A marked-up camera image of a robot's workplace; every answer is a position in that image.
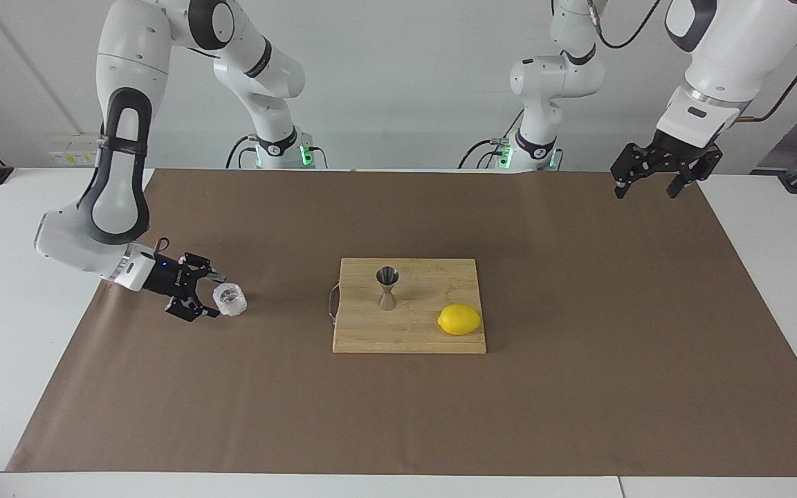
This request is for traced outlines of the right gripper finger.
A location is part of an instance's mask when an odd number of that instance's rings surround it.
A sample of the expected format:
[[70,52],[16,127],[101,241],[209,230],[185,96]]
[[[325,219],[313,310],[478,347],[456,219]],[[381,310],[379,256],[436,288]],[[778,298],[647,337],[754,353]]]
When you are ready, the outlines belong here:
[[183,285],[189,286],[193,284],[196,286],[197,281],[206,279],[212,282],[223,284],[227,281],[227,277],[217,272],[212,266],[208,258],[194,255],[194,253],[183,253]]
[[187,322],[193,322],[199,316],[216,318],[221,315],[217,308],[203,305],[197,297],[171,297],[165,312]]

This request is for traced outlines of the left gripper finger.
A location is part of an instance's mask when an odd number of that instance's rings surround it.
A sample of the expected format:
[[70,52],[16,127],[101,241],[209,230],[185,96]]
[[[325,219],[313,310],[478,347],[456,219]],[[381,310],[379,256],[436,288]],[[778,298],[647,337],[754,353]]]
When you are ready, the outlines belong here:
[[617,199],[623,199],[630,186],[641,179],[648,178],[656,171],[659,155],[654,148],[627,144],[610,168],[616,188]]
[[668,184],[667,195],[675,199],[689,184],[708,180],[722,158],[722,150],[717,145],[696,151],[690,157],[675,160],[676,177]]

